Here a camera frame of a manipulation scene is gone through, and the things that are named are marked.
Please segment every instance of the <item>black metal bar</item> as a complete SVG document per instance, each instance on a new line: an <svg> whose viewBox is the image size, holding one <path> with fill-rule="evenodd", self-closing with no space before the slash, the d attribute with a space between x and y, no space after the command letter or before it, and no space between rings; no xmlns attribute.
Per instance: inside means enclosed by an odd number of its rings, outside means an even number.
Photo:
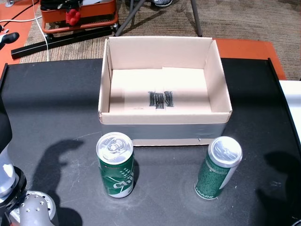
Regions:
<svg viewBox="0 0 301 226"><path fill-rule="evenodd" d="M112 34L111 27L102 27L102 28L97 28L97 29L93 29L90 31L84 31L84 32L70 34L70 35L65 35L62 37L57 37L57 38L47 40L48 49L72 44L72 43L79 42L79 41L95 39L95 38L99 38L99 37L103 37L103 36L111 35L111 34ZM13 49L13 50L11 50L11 56L13 59L18 59L18 58L28 56L33 53L41 52L46 49L47 49L46 43L44 41L42 41L42 42L38 42L38 43L29 45L29 46L24 46L21 48Z"/></svg>
<svg viewBox="0 0 301 226"><path fill-rule="evenodd" d="M196 0L190 0L190 1L191 1L192 11L194 15L194 21L196 22L197 35L198 37L203 37L203 32L198 17L198 8L197 8Z"/></svg>
<svg viewBox="0 0 301 226"><path fill-rule="evenodd" d="M121 35L127 24L132 20L132 18L136 15L136 13L139 11L141 6L144 4L146 0L140 0L136 7L130 12L130 14L127 16L126 20L123 22L123 24L120 26L120 28L115 33L115 36L118 37Z"/></svg>

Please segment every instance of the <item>box flap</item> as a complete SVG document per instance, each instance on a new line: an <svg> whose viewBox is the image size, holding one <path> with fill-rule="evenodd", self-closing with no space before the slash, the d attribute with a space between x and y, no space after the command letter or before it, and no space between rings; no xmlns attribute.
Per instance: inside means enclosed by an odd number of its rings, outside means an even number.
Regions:
<svg viewBox="0 0 301 226"><path fill-rule="evenodd" d="M103 54L103 65L102 65L102 74L100 80L100 91L99 91L99 103L98 103L98 112L109 112L109 101L110 101L110 89L111 89L111 80L110 80L110 70L108 63L108 40L105 40L104 44L104 54Z"/></svg>
<svg viewBox="0 0 301 226"><path fill-rule="evenodd" d="M228 121L230 113L101 113L103 124L216 124Z"/></svg>
<svg viewBox="0 0 301 226"><path fill-rule="evenodd" d="M203 69L212 42L212 38L168 36L110 37L109 40L112 69Z"/></svg>
<svg viewBox="0 0 301 226"><path fill-rule="evenodd" d="M213 40L204 67L212 112L232 112L228 87L216 41Z"/></svg>

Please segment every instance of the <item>metal stand leg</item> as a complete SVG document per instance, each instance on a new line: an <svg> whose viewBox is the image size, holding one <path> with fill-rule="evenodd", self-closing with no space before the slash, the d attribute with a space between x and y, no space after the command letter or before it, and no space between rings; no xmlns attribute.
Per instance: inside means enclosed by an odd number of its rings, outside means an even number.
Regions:
<svg viewBox="0 0 301 226"><path fill-rule="evenodd" d="M194 20L196 22L197 35L198 37L203 37L203 32L198 17L198 8L197 8L196 0L190 0L190 1L191 1L192 11L194 15Z"/></svg>
<svg viewBox="0 0 301 226"><path fill-rule="evenodd" d="M125 27L127 26L127 24L133 19L133 17L139 11L139 9L141 8L141 6L144 4L145 1L146 0L140 0L138 2L138 4L136 5L136 7L133 9L134 0L131 0L130 14L128 15L128 17L126 18L126 20L123 22L123 24L120 26L120 28L115 33L116 37L118 37L118 36L121 35L121 33L123 32L123 30L125 29ZM198 8L197 8L197 4L196 4L195 0L191 0L191 6L192 6L193 15L194 15L194 20L196 22L197 35L199 37L202 37L203 33L202 33L202 29L201 29L201 24L199 22Z"/></svg>
<svg viewBox="0 0 301 226"><path fill-rule="evenodd" d="M138 2L138 4L136 5L136 7L130 12L130 15L128 15L128 17L126 18L126 20L123 22L123 24L120 26L120 28L117 30L117 32L115 33L115 36L120 36L120 34L122 33L122 31L125 29L125 27L127 26L127 24L132 20L132 18L135 16L135 14L139 11L139 9L141 8L141 6L144 4L146 0L140 0Z"/></svg>
<svg viewBox="0 0 301 226"><path fill-rule="evenodd" d="M11 7L14 4L14 0L7 0L7 2L5 3L5 7Z"/></svg>
<svg viewBox="0 0 301 226"><path fill-rule="evenodd" d="M130 13L133 11L133 8L134 8L134 0L131 0Z"/></svg>

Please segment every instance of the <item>gray carpet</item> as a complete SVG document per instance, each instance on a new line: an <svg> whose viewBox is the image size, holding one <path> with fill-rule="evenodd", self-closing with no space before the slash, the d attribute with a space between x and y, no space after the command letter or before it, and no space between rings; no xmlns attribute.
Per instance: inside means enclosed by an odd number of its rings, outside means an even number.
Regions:
<svg viewBox="0 0 301 226"><path fill-rule="evenodd" d="M301 5L299 0L197 0L204 37L271 41L288 79L301 77ZM119 20L129 13L129 1L118 0ZM174 0L167 8L146 2L123 35L196 36L188 0ZM43 40L32 24L26 45ZM105 37L49 51L50 60L101 58ZM21 63L46 60L45 51Z"/></svg>

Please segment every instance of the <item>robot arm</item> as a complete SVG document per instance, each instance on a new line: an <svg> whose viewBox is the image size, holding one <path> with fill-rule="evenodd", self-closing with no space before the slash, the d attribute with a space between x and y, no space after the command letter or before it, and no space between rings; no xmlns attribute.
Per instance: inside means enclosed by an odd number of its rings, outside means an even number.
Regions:
<svg viewBox="0 0 301 226"><path fill-rule="evenodd" d="M0 95L0 223L6 217L12 226L55 226L55 204L42 192L25 189L23 172L8 156L12 130Z"/></svg>
<svg viewBox="0 0 301 226"><path fill-rule="evenodd" d="M20 36L17 32L6 34L5 32L1 32L2 29L3 27L0 25L0 49L2 49L5 44L13 43Z"/></svg>

